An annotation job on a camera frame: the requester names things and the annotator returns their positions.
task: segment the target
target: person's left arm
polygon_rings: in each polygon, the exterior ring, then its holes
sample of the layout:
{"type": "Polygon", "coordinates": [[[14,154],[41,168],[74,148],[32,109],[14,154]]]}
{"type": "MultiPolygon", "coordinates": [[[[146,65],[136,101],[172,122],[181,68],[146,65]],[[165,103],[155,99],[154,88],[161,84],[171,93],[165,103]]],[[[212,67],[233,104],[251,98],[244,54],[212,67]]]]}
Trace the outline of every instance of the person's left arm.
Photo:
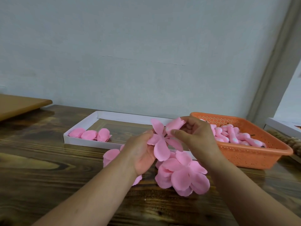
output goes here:
{"type": "Polygon", "coordinates": [[[75,194],[33,226],[107,225],[138,175],[153,164],[153,132],[130,138],[120,154],[75,194]]]}

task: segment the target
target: person's right arm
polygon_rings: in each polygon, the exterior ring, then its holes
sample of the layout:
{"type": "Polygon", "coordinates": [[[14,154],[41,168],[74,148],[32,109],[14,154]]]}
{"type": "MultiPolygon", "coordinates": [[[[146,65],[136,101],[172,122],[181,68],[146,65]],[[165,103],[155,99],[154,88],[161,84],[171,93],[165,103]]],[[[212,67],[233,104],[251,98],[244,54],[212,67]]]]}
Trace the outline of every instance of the person's right arm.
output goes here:
{"type": "Polygon", "coordinates": [[[210,125],[194,117],[181,117],[186,124],[172,130],[198,162],[208,170],[217,190],[240,226],[300,226],[301,219],[277,202],[219,150],[210,125]]]}

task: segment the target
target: person's right hand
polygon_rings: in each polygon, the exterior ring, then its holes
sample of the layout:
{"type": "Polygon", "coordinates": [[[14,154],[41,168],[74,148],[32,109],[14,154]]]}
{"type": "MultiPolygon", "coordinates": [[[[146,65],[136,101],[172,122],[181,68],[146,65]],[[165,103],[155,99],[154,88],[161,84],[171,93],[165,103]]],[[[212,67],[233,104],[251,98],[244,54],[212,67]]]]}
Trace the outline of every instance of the person's right hand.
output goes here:
{"type": "Polygon", "coordinates": [[[199,163],[209,167],[223,158],[208,122],[191,116],[181,117],[181,119],[186,123],[180,130],[172,130],[171,134],[188,146],[199,163]]]}

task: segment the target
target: person's left hand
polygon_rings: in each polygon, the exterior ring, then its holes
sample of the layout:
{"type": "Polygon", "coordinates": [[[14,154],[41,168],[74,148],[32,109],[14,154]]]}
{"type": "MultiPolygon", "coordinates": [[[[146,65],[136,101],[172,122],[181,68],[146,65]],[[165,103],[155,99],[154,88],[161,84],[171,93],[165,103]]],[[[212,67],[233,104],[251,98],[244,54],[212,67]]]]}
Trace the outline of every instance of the person's left hand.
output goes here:
{"type": "Polygon", "coordinates": [[[137,176],[145,173],[156,159],[153,154],[154,146],[147,144],[152,136],[153,131],[149,130],[139,136],[129,138],[120,153],[133,161],[137,176]]]}

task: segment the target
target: plastic basket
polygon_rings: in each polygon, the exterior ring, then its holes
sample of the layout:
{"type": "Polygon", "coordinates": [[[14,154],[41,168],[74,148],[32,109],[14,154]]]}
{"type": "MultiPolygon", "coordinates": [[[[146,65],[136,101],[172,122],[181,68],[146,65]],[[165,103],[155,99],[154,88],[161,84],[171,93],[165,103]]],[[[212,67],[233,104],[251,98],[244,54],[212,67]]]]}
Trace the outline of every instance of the plastic basket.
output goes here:
{"type": "Polygon", "coordinates": [[[239,127],[240,132],[254,135],[252,138],[267,145],[267,148],[261,148],[217,141],[217,145],[224,156],[236,166],[269,169],[281,156],[293,154],[293,150],[288,145],[246,119],[199,112],[193,112],[190,115],[217,126],[232,124],[239,127]]]}

